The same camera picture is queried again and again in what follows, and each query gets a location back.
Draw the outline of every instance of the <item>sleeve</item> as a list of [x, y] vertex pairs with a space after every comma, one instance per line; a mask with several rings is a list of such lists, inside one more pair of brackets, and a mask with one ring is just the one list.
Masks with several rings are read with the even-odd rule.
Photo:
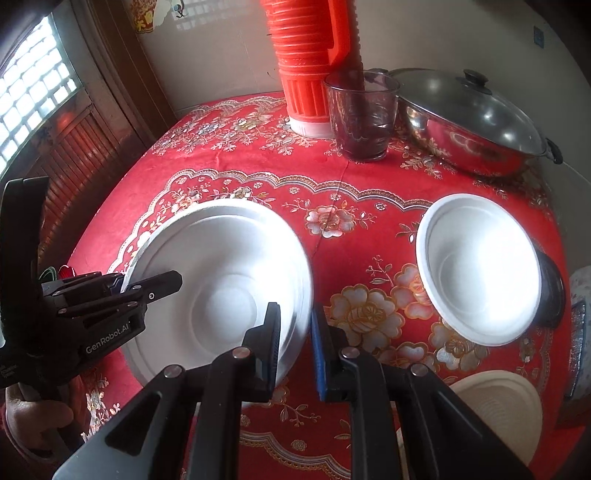
[[13, 438], [6, 420], [6, 405], [0, 407], [0, 472], [4, 480], [31, 478], [50, 480], [59, 466], [46, 452], [32, 452]]

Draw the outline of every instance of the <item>cooking pot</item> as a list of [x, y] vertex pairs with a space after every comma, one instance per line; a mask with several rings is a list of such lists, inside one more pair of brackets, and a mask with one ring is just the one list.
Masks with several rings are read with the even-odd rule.
[[474, 70], [464, 76], [425, 69], [393, 70], [401, 83], [397, 123], [432, 155], [459, 170], [501, 177], [529, 158], [563, 162], [558, 146], [509, 100], [490, 90]]

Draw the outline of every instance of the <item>window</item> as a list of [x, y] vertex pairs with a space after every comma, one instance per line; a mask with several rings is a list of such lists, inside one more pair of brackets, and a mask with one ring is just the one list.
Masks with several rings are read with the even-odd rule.
[[35, 129], [80, 87], [50, 17], [18, 47], [0, 79], [0, 173]]

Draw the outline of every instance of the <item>table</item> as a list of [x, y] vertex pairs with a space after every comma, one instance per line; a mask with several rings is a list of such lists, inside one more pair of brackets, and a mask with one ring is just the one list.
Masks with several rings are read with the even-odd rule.
[[[532, 327], [503, 347], [476, 345], [451, 330], [431, 305], [414, 245], [432, 202], [451, 193], [474, 193], [506, 208], [568, 278], [560, 235], [535, 173], [509, 183], [475, 179], [402, 138], [391, 141], [381, 162], [348, 162], [334, 141], [301, 137], [287, 121], [282, 93], [198, 107], [121, 180], [86, 229], [70, 265], [77, 273], [124, 272], [151, 232], [195, 202], [232, 198], [264, 205], [301, 239], [313, 270], [315, 301], [351, 345], [388, 364], [423, 362], [448, 384], [491, 369], [527, 378], [544, 410], [530, 468], [538, 479], [549, 478], [558, 467], [547, 452], [566, 382], [570, 308], [556, 330]], [[85, 380], [92, 416], [88, 435], [141, 388], [119, 351]], [[258, 478], [261, 469], [266, 478], [349, 477], [348, 407], [318, 400], [309, 339], [272, 400], [244, 409], [241, 425], [242, 479]]]

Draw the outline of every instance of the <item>glass cup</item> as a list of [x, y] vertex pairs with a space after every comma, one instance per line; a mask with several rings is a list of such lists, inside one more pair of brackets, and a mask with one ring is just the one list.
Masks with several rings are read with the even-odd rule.
[[400, 83], [366, 70], [336, 71], [324, 80], [336, 146], [360, 162], [386, 156], [394, 134]]

